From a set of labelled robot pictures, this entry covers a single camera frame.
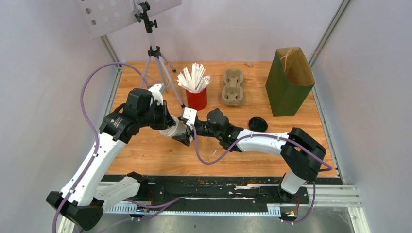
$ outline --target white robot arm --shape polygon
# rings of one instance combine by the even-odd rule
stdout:
[[[127,174],[120,182],[97,189],[114,158],[142,127],[160,130],[162,135],[187,146],[190,145],[193,132],[196,130],[199,136],[215,137],[225,149],[231,146],[230,151],[260,151],[281,155],[291,168],[285,174],[281,188],[277,189],[279,196],[285,202],[292,200],[299,187],[306,181],[316,179],[320,168],[319,161],[308,156],[306,152],[297,150],[293,143],[279,140],[287,138],[298,142],[307,151],[323,160],[326,150],[303,130],[293,128],[288,133],[253,132],[231,125],[219,109],[210,111],[207,114],[207,121],[200,121],[196,116],[196,110],[184,108],[180,117],[182,123],[169,114],[166,101],[162,97],[164,90],[165,86],[161,84],[156,84],[149,90],[139,88],[132,90],[126,103],[103,119],[99,128],[101,146],[97,153],[94,153],[94,145],[70,181],[60,192],[50,192],[46,201],[57,209],[63,202],[63,197],[71,193],[63,203],[60,213],[84,230],[90,230],[98,223],[104,211],[113,205],[132,196],[146,195],[148,181],[135,172]],[[85,171],[93,156],[93,162]],[[72,190],[73,183],[82,173],[84,176],[75,190]]]
[[[97,224],[103,212],[113,205],[140,193],[146,195],[147,179],[135,172],[127,174],[120,182],[111,186],[97,188],[113,159],[140,128],[149,126],[155,130],[166,130],[176,124],[163,100],[164,90],[165,86],[162,84],[156,84],[149,90],[132,90],[126,103],[103,119],[99,128],[100,146],[97,153],[94,153],[96,145],[93,145],[70,181],[60,192],[50,192],[46,201],[57,209],[63,197],[70,192],[71,195],[60,213],[83,229],[90,230]],[[92,156],[93,162],[85,170]],[[74,182],[82,173],[83,177],[75,190],[72,190]]]

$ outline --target white wall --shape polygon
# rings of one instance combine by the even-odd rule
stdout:
[[[154,37],[172,61],[272,61],[275,50],[312,53],[342,0],[182,0],[151,17]],[[108,35],[120,60],[146,61],[143,23]]]
[[[373,233],[412,232],[411,28],[411,1],[352,1],[314,73]]]
[[[81,88],[109,56],[89,40],[73,0],[0,1],[0,22],[0,232],[50,232],[46,196],[66,184],[93,143]],[[107,68],[86,90],[94,123],[114,74]]]

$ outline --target black lid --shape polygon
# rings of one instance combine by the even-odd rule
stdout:
[[[268,123],[260,117],[253,117],[249,121],[249,129],[256,132],[265,132],[268,129]]]

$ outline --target wooden tabletop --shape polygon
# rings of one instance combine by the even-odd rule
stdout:
[[[129,62],[141,72],[144,62]],[[184,67],[191,69],[193,62],[173,62],[176,73],[170,71],[178,92],[187,104],[185,90],[177,86],[177,74]],[[205,75],[211,75],[210,85],[207,87],[207,107],[198,112],[200,120],[205,120],[209,111],[219,108],[229,118],[231,124],[248,128],[247,124],[252,117],[262,117],[268,122],[268,133],[289,132],[292,127],[299,127],[320,142],[326,150],[325,161],[333,165],[324,130],[316,108],[313,95],[310,93],[295,116],[273,117],[269,100],[266,94],[265,83],[271,62],[254,62],[252,68],[243,62],[200,62],[206,68]],[[223,73],[228,68],[238,68],[244,73],[243,104],[239,107],[229,107],[223,104],[222,88]],[[161,80],[154,62],[149,66],[148,75]],[[140,85],[141,78],[129,67],[125,67],[119,88],[113,104],[113,109],[126,102],[130,90]],[[170,114],[176,117],[182,113],[177,97],[172,88],[163,96],[167,101]],[[200,155],[205,161],[218,158],[224,149],[215,138],[199,138]],[[225,176],[283,176],[289,167],[280,156],[261,152],[231,152],[222,160],[213,165],[202,164],[196,156],[194,142],[186,147],[178,141],[164,137],[159,131],[150,128],[140,129],[121,153],[115,158],[108,174],[126,174],[135,171],[146,175],[225,175]],[[336,171],[319,173],[319,176],[336,176]]]

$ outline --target purple cable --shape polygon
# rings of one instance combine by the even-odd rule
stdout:
[[[143,208],[155,209],[155,208],[162,208],[162,207],[164,207],[164,206],[169,206],[169,205],[175,203],[177,200],[179,200],[179,198],[175,198],[174,200],[169,201],[169,202],[164,203],[164,204],[161,204],[161,205],[143,205],[143,204],[140,204],[140,203],[138,203],[138,202],[136,202],[136,201],[134,201],[134,200],[130,200],[130,199],[126,199],[125,201],[131,202],[131,203],[133,203],[133,204],[135,204],[135,205],[138,205],[138,206],[140,206],[140,207],[143,207]]]
[[[250,135],[246,135],[246,136],[243,136],[243,137],[238,138],[234,143],[232,143],[232,144],[230,145],[229,148],[227,148],[227,150],[226,150],[225,152],[223,152],[223,154],[222,154],[219,158],[217,158],[216,160],[214,160],[214,161],[212,161],[212,162],[206,162],[205,160],[203,160],[203,159],[201,158],[201,156],[200,156],[200,154],[199,154],[199,147],[198,147],[198,144],[197,144],[197,131],[196,131],[196,127],[195,127],[194,125],[192,125],[192,128],[193,128],[194,144],[195,144],[195,149],[196,149],[197,158],[200,160],[200,162],[202,162],[203,164],[206,164],[206,165],[211,165],[211,164],[217,163],[217,162],[220,161],[227,153],[229,153],[229,151],[230,151],[238,142],[240,142],[240,141],[242,141],[242,140],[244,140],[244,139],[246,139],[246,138],[250,138],[250,137],[251,137]],[[278,139],[277,136],[269,135],[269,134],[263,134],[263,133],[254,134],[253,137],[269,137],[269,138],[273,138],[273,139]],[[320,172],[322,172],[322,171],[331,171],[331,170],[332,170],[332,167],[331,167],[329,164],[325,163],[323,160],[321,160],[320,158],[316,157],[316,155],[314,155],[314,154],[313,154],[312,152],[310,152],[308,149],[304,148],[304,147],[303,147],[302,145],[300,145],[299,143],[297,143],[297,142],[295,142],[295,141],[293,141],[293,140],[291,140],[291,139],[283,138],[283,137],[279,137],[279,140],[292,143],[293,145],[299,147],[301,150],[303,150],[304,152],[306,152],[306,153],[307,153],[308,155],[310,155],[312,158],[314,158],[315,160],[317,160],[319,163],[321,163],[321,164],[323,164],[323,165],[325,165],[325,166],[327,167],[327,168],[325,168],[325,169],[320,169],[320,170],[319,170]]]
[[[157,211],[155,214],[152,214],[152,215],[147,216],[147,217],[141,217],[141,218],[139,217],[138,220],[139,220],[139,219],[140,219],[140,220],[148,220],[148,219],[151,219],[151,218],[156,217],[157,215],[159,215],[160,213],[162,213],[166,208],[168,208],[168,207],[171,206],[173,203],[175,203],[177,200],[179,200],[179,198],[175,198],[174,200],[168,202],[168,203],[167,203],[168,205],[166,205],[165,207],[163,207],[162,209],[160,209],[159,211]]]
[[[315,182],[313,182],[313,197],[312,197],[312,203],[310,204],[310,208],[309,208],[309,211],[306,213],[306,215],[302,218],[302,219],[300,219],[300,220],[297,220],[297,221],[285,221],[286,223],[289,223],[289,224],[298,224],[298,223],[301,223],[301,222],[303,222],[303,221],[305,221],[305,219],[306,218],[308,218],[309,217],[309,215],[312,213],[312,210],[313,210],[313,206],[315,205],[315,194],[316,194],[316,185],[315,185]]]
[[[94,152],[93,152],[94,154],[97,154],[97,151],[99,150],[99,135],[97,134],[96,129],[94,128],[94,126],[91,123],[89,117],[87,116],[86,109],[85,109],[85,103],[84,103],[84,95],[85,95],[86,87],[87,87],[90,79],[97,73],[97,71],[101,70],[104,67],[111,66],[111,65],[122,65],[122,66],[130,67],[130,68],[134,69],[141,76],[141,72],[136,67],[134,67],[132,65],[129,65],[129,64],[124,63],[124,62],[111,62],[111,63],[107,63],[107,64],[102,65],[102,66],[98,67],[97,69],[95,69],[89,75],[89,77],[86,79],[85,84],[83,85],[82,91],[80,93],[80,106],[82,108],[83,116],[85,117],[88,125],[90,126],[91,130],[93,131],[94,139],[96,141],[96,146],[94,147]],[[144,78],[144,77],[142,77],[142,79],[143,79],[144,83],[147,86],[149,86],[149,83],[147,82],[147,79]],[[91,166],[91,163],[93,162],[94,158],[95,158],[94,156],[92,156],[90,158],[90,160],[87,163],[85,169],[82,171],[82,173],[80,173],[79,177],[76,179],[76,181],[73,183],[72,187],[70,188],[71,190],[74,190],[77,187],[77,185],[79,184],[80,180],[82,180],[82,178],[85,176],[85,174],[86,174],[87,170],[89,169],[89,167]],[[57,233],[57,229],[56,229],[56,227],[57,227],[57,218],[59,217],[60,211],[62,210],[64,203],[66,203],[66,201],[70,198],[70,195],[71,195],[70,192],[68,192],[66,194],[66,196],[63,198],[62,202],[58,206],[58,208],[56,210],[56,213],[54,214],[52,228],[51,228],[53,233]]]

